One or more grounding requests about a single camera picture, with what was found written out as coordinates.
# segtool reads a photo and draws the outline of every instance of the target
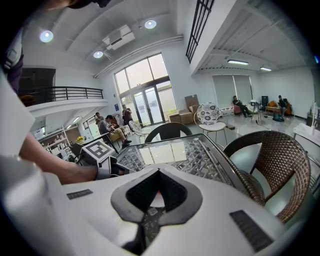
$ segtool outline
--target white ceiling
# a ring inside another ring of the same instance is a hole
[[[39,130],[41,127],[45,127],[45,133],[49,134],[63,126],[65,129],[69,125],[80,124],[87,118],[93,117],[101,107],[82,108],[80,110],[68,110],[57,113],[48,114],[47,116],[40,116],[35,119],[35,122],[31,128],[31,132]],[[75,123],[73,121],[76,117],[80,117]]]
[[[229,64],[227,60],[246,61],[249,65]],[[305,39],[275,5],[249,0],[199,70],[280,70],[312,65],[313,61]]]
[[[106,36],[123,25],[134,33],[135,40],[107,51],[116,60],[131,49],[176,36],[176,8],[176,0],[112,0],[105,8],[91,3],[81,9],[38,11],[24,28],[23,43],[39,40],[43,30],[51,30],[54,38],[49,47],[105,67],[111,61],[105,56],[96,59],[93,53],[106,49],[102,42]],[[157,22],[154,29],[145,28],[149,19]]]

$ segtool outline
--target black metal railing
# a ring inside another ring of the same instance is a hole
[[[191,63],[215,0],[197,0],[186,57]]]
[[[24,105],[32,106],[47,102],[77,100],[77,99],[103,99],[102,89],[54,86],[39,87],[26,90],[19,90],[18,96]]]

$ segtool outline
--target ceiling light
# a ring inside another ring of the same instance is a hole
[[[40,34],[40,40],[49,43],[54,38],[54,34],[50,30],[45,30]]]
[[[266,67],[260,67],[260,70],[263,70],[263,71],[271,71],[271,69],[270,68],[266,68]]]
[[[147,28],[147,29],[153,29],[155,26],[157,25],[157,23],[153,20],[153,19],[150,19],[148,20],[144,26]]]
[[[80,118],[80,116],[78,116],[76,119],[74,119],[74,120],[72,121],[72,123],[74,123],[75,121],[77,121],[79,118]]]
[[[240,64],[240,65],[248,65],[249,62],[245,62],[245,61],[239,61],[239,60],[228,60],[228,63],[231,63],[231,64]]]
[[[93,54],[93,57],[95,57],[96,59],[99,59],[101,58],[102,56],[104,55],[104,53],[100,50],[96,51],[94,54]]]

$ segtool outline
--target upper window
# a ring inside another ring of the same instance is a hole
[[[139,61],[115,74],[119,93],[168,75],[162,54]]]

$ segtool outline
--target grey padded edge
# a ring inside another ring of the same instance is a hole
[[[159,170],[158,168],[155,168],[145,175],[118,187],[111,195],[111,205],[124,221],[141,223],[145,213],[127,200],[126,193],[128,190],[138,185],[143,180],[149,178],[156,172],[163,173],[175,182],[182,185],[187,190],[187,197],[185,201],[174,210],[161,216],[158,222],[159,226],[161,227],[186,223],[197,213],[202,205],[203,196],[201,191],[192,183],[187,182],[164,169]]]

